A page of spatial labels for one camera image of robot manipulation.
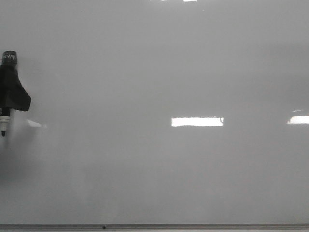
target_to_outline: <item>metal frame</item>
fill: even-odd
[[[136,231],[136,230],[290,230],[309,231],[309,224],[0,224],[0,231]]]

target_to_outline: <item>whiteboard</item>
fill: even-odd
[[[308,222],[308,1],[0,3],[0,223]]]

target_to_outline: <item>black marker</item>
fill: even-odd
[[[11,109],[27,111],[31,97],[22,87],[16,69],[17,53],[6,51],[0,66],[0,130],[5,136],[10,122]]]

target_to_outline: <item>aluminum rail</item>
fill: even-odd
[[[306,230],[309,224],[0,224],[0,231]]]

